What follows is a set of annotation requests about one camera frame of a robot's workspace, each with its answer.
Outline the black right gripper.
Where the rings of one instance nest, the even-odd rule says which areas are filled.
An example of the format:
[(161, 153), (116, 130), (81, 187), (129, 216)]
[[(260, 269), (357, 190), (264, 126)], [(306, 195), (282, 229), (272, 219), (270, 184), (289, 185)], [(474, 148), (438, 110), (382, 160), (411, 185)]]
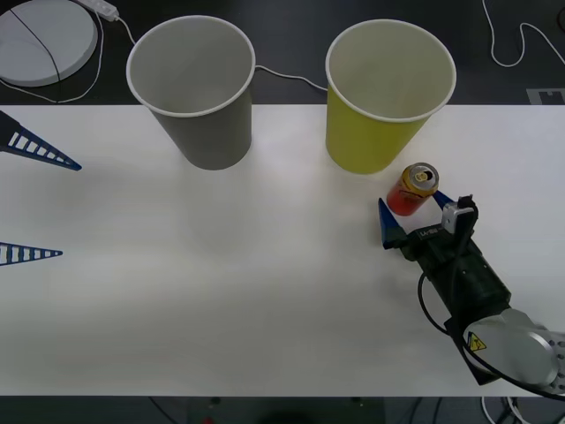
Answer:
[[(437, 190), (433, 194), (440, 209), (452, 202)], [(415, 261), (432, 278), (435, 288), (450, 288), (453, 283), (471, 284), (486, 278), (486, 262), (472, 239), (457, 254), (460, 238), (442, 229), (439, 224), (412, 231), (408, 236), (396, 221), (386, 202), (378, 200), (381, 242), (385, 250), (400, 248), (408, 261)]]

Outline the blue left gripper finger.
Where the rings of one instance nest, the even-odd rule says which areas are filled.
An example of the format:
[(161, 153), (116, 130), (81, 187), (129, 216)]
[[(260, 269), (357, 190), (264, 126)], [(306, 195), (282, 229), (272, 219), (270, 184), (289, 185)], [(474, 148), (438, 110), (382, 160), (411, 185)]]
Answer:
[(1, 265), (8, 266), (62, 256), (60, 250), (1, 243)]
[(81, 165), (47, 141), (26, 129), (20, 122), (1, 112), (1, 151), (79, 171)]

